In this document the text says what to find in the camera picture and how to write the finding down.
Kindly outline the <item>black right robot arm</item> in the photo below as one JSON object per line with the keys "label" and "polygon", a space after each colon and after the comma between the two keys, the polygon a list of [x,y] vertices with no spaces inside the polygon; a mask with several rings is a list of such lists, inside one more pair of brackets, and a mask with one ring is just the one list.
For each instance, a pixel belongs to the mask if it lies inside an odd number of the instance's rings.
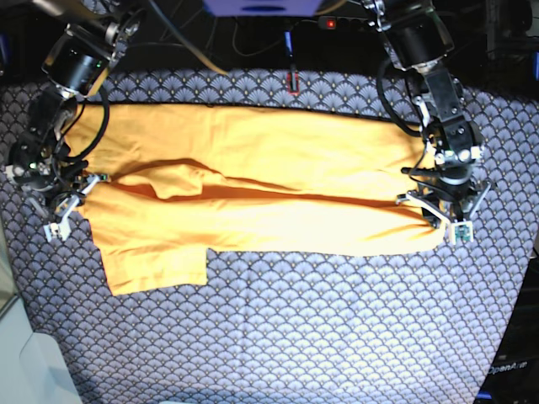
{"label": "black right robot arm", "polygon": [[[43,202],[29,201],[45,220],[46,239],[66,240],[71,234],[70,214],[109,178],[88,173],[87,157],[109,123],[104,81],[124,56],[145,11],[138,4],[111,13],[96,13],[79,1],[32,4],[66,27],[42,64],[48,85],[30,105],[28,126],[11,146],[3,172],[22,191],[42,194]],[[100,127],[90,144],[72,155],[67,133],[94,95],[99,95],[103,107]]]}

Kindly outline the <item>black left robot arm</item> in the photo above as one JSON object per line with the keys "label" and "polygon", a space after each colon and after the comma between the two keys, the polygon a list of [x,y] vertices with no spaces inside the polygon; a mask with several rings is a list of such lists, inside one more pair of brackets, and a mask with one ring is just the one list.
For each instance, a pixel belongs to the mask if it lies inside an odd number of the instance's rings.
{"label": "black left robot arm", "polygon": [[[484,138],[466,118],[462,85],[444,63],[454,48],[453,40],[431,1],[364,1],[361,5],[387,53],[376,76],[382,106],[407,135],[421,139],[422,153],[434,158],[432,168],[423,168],[419,162],[402,168],[402,174],[418,187],[398,196],[398,202],[415,203],[432,227],[446,225],[456,240],[469,241],[472,218],[492,184],[472,179],[473,169],[483,158]],[[419,75],[410,92],[420,119],[417,130],[387,100],[383,77],[390,66]]]}

